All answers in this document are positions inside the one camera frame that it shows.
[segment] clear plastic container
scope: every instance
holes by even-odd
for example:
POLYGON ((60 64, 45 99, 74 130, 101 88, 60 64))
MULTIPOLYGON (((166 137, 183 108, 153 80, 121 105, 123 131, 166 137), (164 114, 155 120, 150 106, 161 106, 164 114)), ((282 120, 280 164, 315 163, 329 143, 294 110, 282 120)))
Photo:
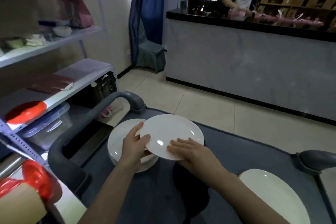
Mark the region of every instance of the clear plastic container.
POLYGON ((53 142, 72 126, 68 114, 69 109, 68 103, 60 104, 24 128, 20 136, 44 150, 49 150, 53 142))

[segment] baseboard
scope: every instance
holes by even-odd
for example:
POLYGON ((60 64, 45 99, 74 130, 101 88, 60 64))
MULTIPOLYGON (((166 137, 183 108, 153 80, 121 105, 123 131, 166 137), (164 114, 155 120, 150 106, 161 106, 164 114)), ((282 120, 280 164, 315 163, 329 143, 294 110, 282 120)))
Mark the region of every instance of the baseboard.
POLYGON ((265 103, 265 102, 262 102, 262 101, 258 101, 258 100, 254 100, 254 99, 250 99, 250 98, 245 98, 245 97, 242 97, 242 96, 239 96, 239 95, 227 93, 227 92, 220 91, 220 90, 211 89, 211 88, 200 86, 200 85, 193 84, 193 83, 190 83, 190 82, 184 82, 184 81, 174 79, 174 78, 170 78, 170 77, 166 77, 166 80, 169 81, 169 82, 175 82, 175 83, 178 83, 178 84, 181 84, 181 85, 184 85, 184 86, 188 86, 188 87, 191 87, 191 88, 195 88, 195 89, 198 89, 198 90, 203 90, 203 91, 207 91, 207 92, 214 93, 214 94, 217 94, 217 95, 225 96, 225 97, 228 97, 228 98, 233 98, 233 99, 243 101, 243 102, 246 102, 246 103, 259 105, 259 106, 262 106, 262 107, 267 107, 267 108, 270 108, 270 109, 273 109, 273 110, 276 110, 276 111, 285 112, 285 113, 289 113, 289 114, 292 114, 292 115, 304 117, 304 118, 307 118, 307 119, 310 119, 310 120, 315 120, 315 121, 319 121, 319 122, 322 122, 322 123, 325 123, 325 124, 336 126, 336 121, 335 120, 330 120, 330 119, 327 119, 327 118, 323 118, 323 117, 320 117, 320 116, 308 114, 308 113, 305 113, 305 112, 300 112, 300 111, 292 110, 292 109, 289 109, 289 108, 265 103))
POLYGON ((135 65, 130 65, 128 68, 126 68, 124 71, 122 71, 120 74, 118 74, 118 79, 123 77, 125 74, 127 74, 129 71, 131 71, 133 68, 135 68, 135 65))

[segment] black counter top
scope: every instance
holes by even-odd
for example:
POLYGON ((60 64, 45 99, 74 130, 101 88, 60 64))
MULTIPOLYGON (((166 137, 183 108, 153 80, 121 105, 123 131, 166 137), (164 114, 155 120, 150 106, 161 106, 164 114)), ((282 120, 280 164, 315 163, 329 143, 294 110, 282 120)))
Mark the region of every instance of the black counter top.
POLYGON ((252 31, 259 31, 265 33, 273 33, 279 35, 289 35, 308 39, 316 39, 328 42, 336 42, 336 34, 326 31, 303 29, 303 28, 291 28, 275 25, 267 25, 263 23, 235 21, 230 19, 222 19, 215 17, 207 17, 200 15, 188 14, 186 10, 174 9, 167 12, 167 18, 179 21, 196 22, 208 25, 215 25, 220 27, 246 29, 252 31))

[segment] white plate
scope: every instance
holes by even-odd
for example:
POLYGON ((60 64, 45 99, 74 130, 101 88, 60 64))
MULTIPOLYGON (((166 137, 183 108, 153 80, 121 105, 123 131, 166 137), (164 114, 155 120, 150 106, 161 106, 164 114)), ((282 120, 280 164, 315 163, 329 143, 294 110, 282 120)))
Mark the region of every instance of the white plate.
POLYGON ((140 136, 146 134, 150 134, 150 141, 146 144, 147 150, 161 158, 171 160, 182 159, 167 151, 170 140, 177 138, 187 140, 190 137, 201 145, 204 144, 203 133, 195 123, 173 114, 162 114, 146 120, 140 136))
POLYGON ((239 179, 290 224, 310 224, 308 212, 295 191, 279 177, 250 169, 239 179))
MULTIPOLYGON (((108 141, 107 141, 107 150, 108 150, 109 156, 114 165, 116 165, 120 159, 122 149, 123 149, 124 138, 126 137, 128 132, 131 131, 133 127, 135 127, 142 121, 145 122, 146 120, 144 119, 126 120, 120 123, 118 126, 116 126, 112 130, 108 138, 108 141)), ((143 172, 149 169, 155 164, 155 162, 157 162, 157 160, 158 160, 158 157, 153 154, 148 155, 144 158, 141 158, 141 167, 137 171, 137 173, 143 172)))

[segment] gray plastic handle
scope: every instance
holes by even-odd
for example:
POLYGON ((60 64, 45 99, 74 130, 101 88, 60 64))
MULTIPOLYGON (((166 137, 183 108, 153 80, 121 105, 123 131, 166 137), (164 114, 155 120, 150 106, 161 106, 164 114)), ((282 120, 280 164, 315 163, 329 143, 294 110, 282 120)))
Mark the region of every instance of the gray plastic handle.
POLYGON ((317 171, 336 167, 336 154, 327 151, 307 150, 301 152, 299 158, 306 167, 317 171))
POLYGON ((62 154, 62 148, 78 135, 87 125, 91 123, 106 107, 115 99, 123 97, 130 104, 132 112, 141 113, 146 109, 144 101, 136 94, 126 91, 117 91, 103 99, 92 110, 87 112, 83 119, 69 128, 52 144, 48 153, 48 163, 53 173, 72 192, 79 193, 83 186, 87 184, 90 175, 75 165, 62 154))

